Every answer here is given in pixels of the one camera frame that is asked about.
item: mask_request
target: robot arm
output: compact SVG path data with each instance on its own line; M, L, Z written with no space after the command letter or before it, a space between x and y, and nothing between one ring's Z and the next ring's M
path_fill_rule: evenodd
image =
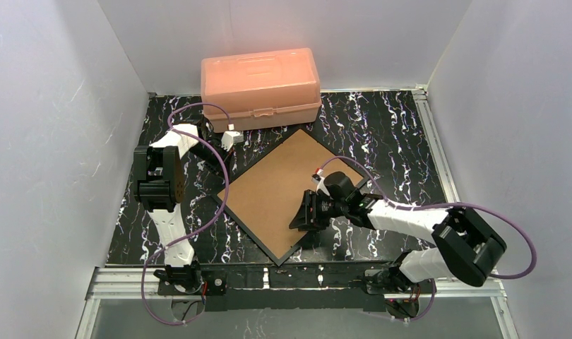
M363 194L342 172L314 175L317 191L305 191L301 208L290 224L298 230L323 230L331 218L345 216L356 226L412 235L436 245L408 251L368 282L406 291L431 278L457 277L482 286L506 250L506 243L471 208L401 210L382 196Z
M242 140L242 135L234 131L224 133L219 139L204 124L179 124L174 128L201 136L215 146L224 162L230 162L233 144ZM163 246L186 235L180 209L184 197L181 159L189 151L204 160L211 172L221 173L218 159L209 149L204 148L196 139L173 131L168 131L163 138L149 146L138 146L134 150L134 197L143 204L155 223ZM165 252L165 271L155 271L155 275L166 282L191 288L197 282L194 255L189 242L171 246Z

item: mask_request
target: brown fiberboard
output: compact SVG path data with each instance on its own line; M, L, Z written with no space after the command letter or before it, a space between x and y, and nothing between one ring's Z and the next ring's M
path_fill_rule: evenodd
M306 234L290 230L288 225L300 208L305 190L316 189L311 175L333 156L309 134L298 130L230 183L226 205L267 250L282 258ZM340 159L330 162L323 171L324 176L344 172L355 185L362 180ZM223 199L224 191L217 197Z

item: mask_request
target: box lid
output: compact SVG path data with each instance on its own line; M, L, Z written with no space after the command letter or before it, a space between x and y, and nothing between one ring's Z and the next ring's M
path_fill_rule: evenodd
M308 48L224 56L201 62L203 101L230 114L318 104L319 77ZM205 115L221 114L204 107Z

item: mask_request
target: white wall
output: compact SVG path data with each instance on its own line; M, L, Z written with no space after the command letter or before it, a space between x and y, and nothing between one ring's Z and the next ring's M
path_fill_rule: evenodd
M73 338L147 105L96 0L0 1L0 338Z
M572 0L474 0L429 86L466 201L532 236L533 274L504 285L522 338L572 338ZM509 239L504 273L526 267Z
M201 59L310 47L323 89L427 83L471 0L99 0L148 92L200 93Z

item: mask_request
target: floor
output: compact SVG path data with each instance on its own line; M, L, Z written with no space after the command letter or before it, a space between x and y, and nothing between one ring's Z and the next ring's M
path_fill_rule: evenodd
M149 102L139 144L149 144L167 130L169 113L200 97L154 97ZM323 106L312 124L245 132L245 142L235 148L232 175L246 171L272 145L297 129L306 129L336 155L355 158L375 176L382 189L404 203L444 202L436 168L410 91L323 93ZM196 119L200 110L186 111L178 121ZM222 189L222 179L203 168L192 154L184 158L186 195L182 203L186 231L209 220L217 203L209 196ZM152 220L131 193L132 176L116 223L107 257L108 265L142 265L160 248ZM227 215L191 240L201 263L270 263L271 260ZM389 261L404 249L426 244L394 232L378 232L336 220L331 228L308 234L302 248L287 263L329 261ZM157 263L162 263L162 256Z

